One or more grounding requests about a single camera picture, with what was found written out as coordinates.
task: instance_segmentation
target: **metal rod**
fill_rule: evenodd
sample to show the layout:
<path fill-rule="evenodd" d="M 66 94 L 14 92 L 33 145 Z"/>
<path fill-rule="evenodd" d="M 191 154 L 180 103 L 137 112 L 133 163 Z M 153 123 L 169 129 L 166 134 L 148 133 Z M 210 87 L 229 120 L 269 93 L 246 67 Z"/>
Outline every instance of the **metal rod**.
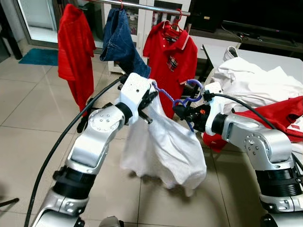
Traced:
<path fill-rule="evenodd" d="M 121 6 L 120 1 L 114 1 L 114 0 L 89 0 L 89 1 Z M 157 12 L 162 12 L 162 13 L 168 13 L 168 14 L 172 14 L 172 15 L 180 15 L 180 12 L 177 10 L 159 8 L 159 7 L 154 7 L 154 6 L 145 6 L 145 5 L 134 4 L 134 3 L 130 3 L 130 2 L 124 2 L 124 1 L 123 1 L 123 6 L 134 7 L 134 8 L 138 8 L 138 9 L 146 9 L 146 10 L 157 11 Z M 189 17 L 190 12 L 182 12 L 182 16 Z"/>

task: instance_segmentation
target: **blue jeans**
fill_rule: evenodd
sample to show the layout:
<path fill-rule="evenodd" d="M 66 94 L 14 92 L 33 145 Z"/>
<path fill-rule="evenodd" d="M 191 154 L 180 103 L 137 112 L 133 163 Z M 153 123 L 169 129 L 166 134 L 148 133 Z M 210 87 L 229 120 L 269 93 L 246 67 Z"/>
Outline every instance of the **blue jeans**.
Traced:
<path fill-rule="evenodd" d="M 126 73 L 138 73 L 148 78 L 151 68 L 147 66 L 133 44 L 125 10 L 111 9 L 104 28 L 101 61 L 118 61 Z"/>

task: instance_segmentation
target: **red cloth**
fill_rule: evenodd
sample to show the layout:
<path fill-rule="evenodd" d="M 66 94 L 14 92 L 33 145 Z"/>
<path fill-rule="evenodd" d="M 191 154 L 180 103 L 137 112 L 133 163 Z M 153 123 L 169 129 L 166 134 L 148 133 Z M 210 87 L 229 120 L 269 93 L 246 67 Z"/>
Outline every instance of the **red cloth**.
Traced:
<path fill-rule="evenodd" d="M 303 133 L 287 129 L 291 123 L 295 122 L 298 117 L 303 115 L 303 96 L 258 107 L 256 108 L 256 111 L 269 120 L 278 130 L 284 132 L 289 137 L 291 142 L 303 141 Z M 262 119 L 260 119 L 250 110 L 236 114 L 252 118 L 271 129 L 270 126 L 268 126 Z M 226 141 L 222 140 L 221 135 L 219 134 L 210 136 L 204 133 L 203 142 L 218 152 L 227 144 Z"/>
<path fill-rule="evenodd" d="M 149 58 L 150 78 L 156 80 L 158 87 L 166 90 L 173 99 L 179 99 L 184 88 L 180 83 L 195 77 L 198 49 L 185 30 L 179 35 L 169 27 L 161 22 L 152 28 L 143 57 Z M 178 40 L 170 43 L 164 36 L 165 32 L 179 35 Z M 160 100 L 165 114 L 172 118 L 172 102 L 163 93 L 160 93 Z"/>
<path fill-rule="evenodd" d="M 94 92 L 91 57 L 95 42 L 83 12 L 68 4 L 58 32 L 58 72 L 67 80 L 80 111 Z"/>

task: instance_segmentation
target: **cabinet door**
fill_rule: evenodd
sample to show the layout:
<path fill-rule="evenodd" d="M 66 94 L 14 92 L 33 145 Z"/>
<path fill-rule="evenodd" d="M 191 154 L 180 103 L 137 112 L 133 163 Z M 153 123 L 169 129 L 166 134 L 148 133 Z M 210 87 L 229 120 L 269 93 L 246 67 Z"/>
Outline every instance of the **cabinet door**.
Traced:
<path fill-rule="evenodd" d="M 191 0 L 147 0 L 148 6 L 155 6 L 166 9 L 181 9 L 184 12 L 188 12 Z M 143 37 L 143 48 L 147 39 L 148 34 L 150 33 L 152 27 L 161 21 L 169 20 L 173 23 L 174 18 L 178 19 L 179 16 L 176 15 L 168 15 L 165 13 L 155 12 L 155 11 L 146 11 L 145 14 L 145 26 L 144 26 L 144 37 Z M 182 16 L 179 21 L 179 26 L 181 29 L 184 29 L 185 16 Z"/>
<path fill-rule="evenodd" d="M 141 4 L 146 5 L 147 0 L 128 0 L 127 2 L 135 3 L 135 4 Z M 104 4 L 104 16 L 105 20 L 107 20 L 109 11 L 111 8 L 120 8 L 120 6 L 117 5 L 111 5 L 111 4 Z M 143 33 L 144 33 L 144 25 L 145 25 L 145 12 L 144 9 L 138 9 L 133 7 L 126 7 L 124 6 L 124 9 L 126 10 L 127 18 L 128 18 L 128 24 L 130 27 L 131 37 L 133 40 L 133 43 L 139 53 L 140 56 L 142 56 L 143 52 Z M 114 62 L 108 62 L 108 69 L 111 72 L 121 72 L 121 68 L 114 64 Z"/>

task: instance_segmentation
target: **white clothes pile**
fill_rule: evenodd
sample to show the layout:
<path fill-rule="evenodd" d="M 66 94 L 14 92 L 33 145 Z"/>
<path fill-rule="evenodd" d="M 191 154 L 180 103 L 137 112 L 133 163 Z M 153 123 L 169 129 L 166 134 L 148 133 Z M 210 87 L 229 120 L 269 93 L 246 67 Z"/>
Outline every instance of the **white clothes pile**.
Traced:
<path fill-rule="evenodd" d="M 169 189 L 182 185 L 191 196 L 206 177 L 200 142 L 192 131 L 166 117 L 159 96 L 144 111 L 153 122 L 148 125 L 139 118 L 131 126 L 121 167 L 139 177 L 159 177 Z"/>
<path fill-rule="evenodd" d="M 231 54 L 228 57 L 225 53 L 223 59 L 226 61 L 213 70 L 205 84 L 217 81 L 223 94 L 237 98 L 253 108 L 303 95 L 302 83 L 286 75 L 281 67 L 264 71 L 241 57 L 232 57 Z M 243 110 L 240 104 L 226 99 L 224 113 L 230 114 L 232 108 L 236 112 Z"/>

